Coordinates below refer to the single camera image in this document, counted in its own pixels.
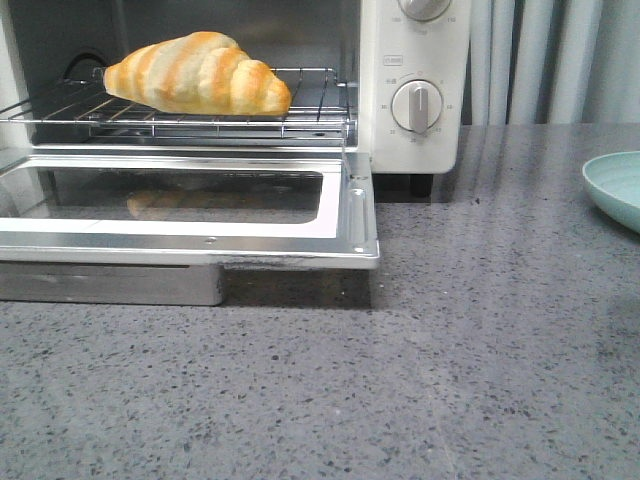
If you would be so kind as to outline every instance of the wire rack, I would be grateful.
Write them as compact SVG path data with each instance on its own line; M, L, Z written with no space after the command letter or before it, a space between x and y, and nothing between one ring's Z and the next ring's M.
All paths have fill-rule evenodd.
M332 68L277 68L292 103L281 117L164 113L107 94L101 71L70 80L0 110L0 122L85 127L92 139L230 144L344 145L355 131L349 88Z

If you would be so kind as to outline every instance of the oven control knob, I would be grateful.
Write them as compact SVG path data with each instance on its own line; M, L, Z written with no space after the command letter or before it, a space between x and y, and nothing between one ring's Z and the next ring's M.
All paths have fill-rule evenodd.
M451 0L398 0L398 3L407 17L426 22L442 15Z
M405 130L424 134L438 121L442 95L426 80L412 80L401 86L391 101L391 114Z

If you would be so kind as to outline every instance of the croissant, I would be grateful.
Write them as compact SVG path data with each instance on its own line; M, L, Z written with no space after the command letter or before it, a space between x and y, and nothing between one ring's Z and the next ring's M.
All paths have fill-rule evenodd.
M107 93L170 113L284 115L286 84L235 40L217 32L149 45L110 66Z

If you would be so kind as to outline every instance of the curtain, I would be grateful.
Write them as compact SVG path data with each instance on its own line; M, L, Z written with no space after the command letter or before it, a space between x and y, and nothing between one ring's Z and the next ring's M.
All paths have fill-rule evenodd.
M640 1L472 0L463 122L640 122Z

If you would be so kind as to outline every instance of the countertop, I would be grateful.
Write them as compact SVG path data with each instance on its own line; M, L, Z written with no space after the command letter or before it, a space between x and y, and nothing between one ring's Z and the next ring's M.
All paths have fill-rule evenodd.
M372 272L220 307L0 303L3 479L636 479L640 235L580 168L640 125L464 128Z

